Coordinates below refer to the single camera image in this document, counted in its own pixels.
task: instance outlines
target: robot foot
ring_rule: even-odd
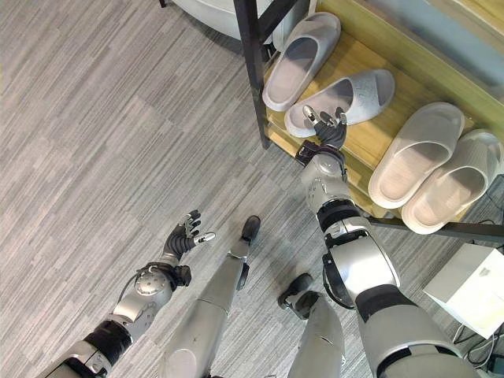
[[[248,217],[242,230],[242,240],[245,240],[248,245],[254,241],[259,233],[259,228],[261,228],[261,218],[257,215],[252,215]]]
[[[308,291],[312,282],[313,278],[308,273],[297,277],[278,297],[278,306],[282,309],[291,309],[299,319],[308,319],[309,311],[320,296],[316,291]]]

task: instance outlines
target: black cable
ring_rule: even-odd
[[[499,210],[502,210],[502,225],[504,226],[504,209],[501,209],[500,207],[498,207],[493,200],[491,200],[491,201],[494,203],[495,207],[497,207]],[[478,224],[483,224],[483,223],[496,224],[492,219],[483,219],[483,220],[481,220],[481,221],[478,222]],[[471,244],[476,244],[476,240],[472,239],[470,243]],[[504,244],[502,244],[501,246],[497,246],[495,249],[496,250],[500,250],[503,247],[504,247]]]
[[[465,330],[466,326],[462,325],[462,331],[460,332],[460,335],[457,336],[457,338],[453,341],[454,345],[457,345],[457,344],[460,344],[460,343],[463,343],[467,340],[470,340],[472,339],[474,336],[478,336],[477,333],[473,332],[471,336],[467,336],[465,337],[464,339],[460,339],[462,337],[462,335],[464,334],[464,330]]]
[[[121,301],[121,299],[123,298],[124,292],[125,292],[125,291],[126,291],[126,289],[128,288],[129,284],[130,284],[130,283],[131,283],[131,282],[132,282],[135,278],[138,278],[139,276],[140,276],[140,273],[139,273],[139,272],[135,273],[135,275],[134,275],[134,276],[132,276],[132,278],[130,278],[130,279],[128,280],[128,282],[124,285],[124,287],[123,287],[123,291],[120,293],[120,295],[119,295],[119,299],[117,300],[117,304],[119,304],[119,302],[120,302],[120,301]]]
[[[491,356],[494,353],[495,348],[497,348],[498,341],[500,340],[500,337],[502,336],[502,333],[503,333],[502,332],[502,326],[503,326],[503,324],[501,324],[501,326],[498,328],[498,330],[492,334],[491,337],[494,340],[494,345],[490,349],[489,353],[486,354],[485,358],[482,359],[482,360],[480,360],[480,361],[473,361],[471,359],[471,353],[474,350],[476,350],[481,344],[487,343],[488,340],[486,340],[486,339],[479,341],[478,343],[474,344],[473,346],[471,346],[469,348],[469,350],[467,351],[467,354],[466,354],[467,355],[467,361],[469,361],[471,364],[473,364],[475,366],[480,366],[480,365],[484,364],[488,360],[488,356]]]
[[[334,302],[336,302],[337,304],[339,304],[340,306],[342,306],[345,309],[355,309],[355,306],[348,306],[347,304],[341,302],[341,300],[338,299],[332,293],[331,288],[329,287],[329,284],[328,284],[328,281],[327,281],[326,274],[325,274],[325,268],[322,269],[322,281],[324,283],[325,291],[326,291],[326,293],[328,293],[328,296],[329,296],[330,299],[332,299]]]
[[[474,336],[478,336],[477,333],[473,333],[471,336],[467,336],[466,338],[462,339],[462,340],[457,340],[457,341],[454,341],[454,344],[457,345],[457,344],[460,344],[460,343],[464,343],[466,342],[467,340],[470,340],[472,339]]]
[[[494,199],[488,194],[488,192],[485,191],[485,195],[488,197],[488,199],[490,199],[490,202],[494,204],[494,206],[499,209],[500,211],[502,211],[502,220],[501,220],[501,223],[504,223],[504,209],[497,205],[497,202],[494,201]]]

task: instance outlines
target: white object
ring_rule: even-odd
[[[504,146],[490,132],[474,130],[462,136],[452,158],[404,205],[404,223],[419,234],[439,230],[487,191],[503,161]]]
[[[488,246],[464,244],[424,293],[488,339],[504,322],[504,256]]]
[[[305,118],[302,107],[309,105],[317,113],[324,111],[334,116],[341,107],[347,124],[370,120],[384,111],[395,92],[395,81],[386,69],[371,69],[343,77],[324,90],[298,102],[285,113],[285,126],[299,138],[315,135],[313,125]]]
[[[447,102],[420,108],[402,126],[369,180],[369,197],[386,209],[406,203],[453,154],[464,114]]]
[[[328,59],[340,35],[339,18],[332,13],[314,13],[299,21],[262,92],[265,104],[279,112],[289,109]]]
[[[240,40],[233,0],[173,0],[173,2],[203,24]],[[271,2],[272,0],[257,1],[259,16],[263,14]],[[272,42],[276,49],[282,50],[292,28],[306,15],[308,7],[308,0],[297,1],[279,23],[272,34]]]

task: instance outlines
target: humanoid robot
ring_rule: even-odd
[[[303,112],[322,142],[321,146],[305,143],[297,158],[305,165],[301,181],[306,201],[328,249],[322,259],[324,285],[331,299],[356,310],[373,376],[477,378],[430,316],[398,289],[390,259],[350,197],[344,156],[339,151],[347,132],[345,114],[338,108],[333,117],[323,112],[319,116],[309,106]],[[105,377],[111,372],[175,289],[190,283],[190,269],[179,266],[180,259],[215,237],[213,233],[198,235],[199,217],[193,211],[176,226],[159,259],[137,271],[133,289],[121,294],[113,312],[39,378]],[[175,330],[160,362],[160,378],[211,377],[233,296],[246,281],[249,245],[260,224],[258,217],[249,217],[239,240]],[[278,298],[281,308],[307,320],[288,376],[336,378],[344,360],[342,327],[324,296],[309,290],[311,281],[307,273],[302,274]]]

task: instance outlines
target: cable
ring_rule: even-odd
[[[497,209],[502,210],[502,222],[501,222],[501,225],[504,226],[504,209],[498,207],[495,204],[494,200],[491,199],[490,195],[486,191],[485,191],[485,194],[488,195],[489,199],[492,201],[492,203],[494,204],[494,206],[497,207]],[[492,219],[483,219],[483,220],[479,221],[478,224],[483,224],[483,223],[488,223],[488,222],[491,223],[491,224],[496,224]],[[472,239],[470,243],[471,244],[476,244],[476,240]],[[495,249],[496,250],[500,250],[501,248],[504,248],[504,244],[502,244],[500,246],[497,246]]]
[[[458,327],[457,331],[455,332],[454,338],[451,340],[451,342],[455,345],[464,343],[467,340],[472,339],[475,336],[478,336],[477,333],[473,332],[470,336],[465,337],[464,339],[460,339],[462,335],[464,334],[465,326],[463,324]]]
[[[469,350],[467,351],[467,353],[465,354],[464,359],[469,361],[474,366],[475,369],[478,369],[478,368],[485,366],[488,363],[488,361],[490,361],[490,357],[494,353],[494,350],[497,347],[498,341],[500,340],[501,337],[504,336],[504,333],[502,332],[503,325],[504,324],[501,324],[501,326],[498,328],[498,330],[492,334],[490,341],[487,341],[487,340],[479,341],[478,343],[471,346],[469,348]],[[488,351],[488,355],[486,356],[486,358],[484,358],[483,360],[480,360],[480,361],[473,361],[471,359],[471,353],[474,353],[478,350],[485,349],[489,345],[491,345],[491,348]]]
[[[462,335],[464,331],[464,325],[460,324],[460,327],[457,328],[457,331],[455,332],[454,338],[451,340],[452,343],[455,343],[455,341],[459,338],[460,335]]]
[[[491,354],[494,353],[494,349],[495,349],[495,337],[492,335],[490,353],[488,353],[487,358],[485,358],[485,360],[481,364],[479,364],[478,366],[475,366],[474,369],[478,369],[478,368],[485,366],[488,363],[488,361],[490,360]]]
[[[327,281],[326,274],[325,274],[325,268],[322,269],[322,281],[324,283],[325,291],[326,291],[326,293],[328,293],[328,296],[329,296],[330,299],[332,299],[334,302],[336,302],[337,304],[339,304],[340,306],[342,306],[345,309],[355,309],[354,306],[348,306],[347,304],[341,302],[341,299],[338,299],[332,293],[331,288],[329,287],[329,284],[328,284],[328,281]]]
[[[488,199],[490,199],[490,202],[494,204],[494,206],[499,209],[500,211],[502,211],[502,220],[501,220],[501,223],[504,223],[504,209],[497,205],[497,202],[494,201],[494,199],[488,194],[488,192],[485,191],[485,195],[488,197]]]
[[[126,289],[128,288],[129,284],[130,284],[130,283],[131,283],[131,282],[132,282],[135,278],[138,278],[139,276],[140,276],[140,273],[139,273],[139,272],[135,273],[135,275],[134,275],[134,276],[132,276],[132,278],[130,278],[130,279],[128,280],[128,282],[124,285],[124,287],[123,287],[123,291],[120,293],[119,298],[118,298],[118,300],[117,300],[117,304],[119,304],[119,302],[120,302],[120,301],[121,301],[121,299],[123,298],[124,292],[125,292],[125,291],[126,291]]]

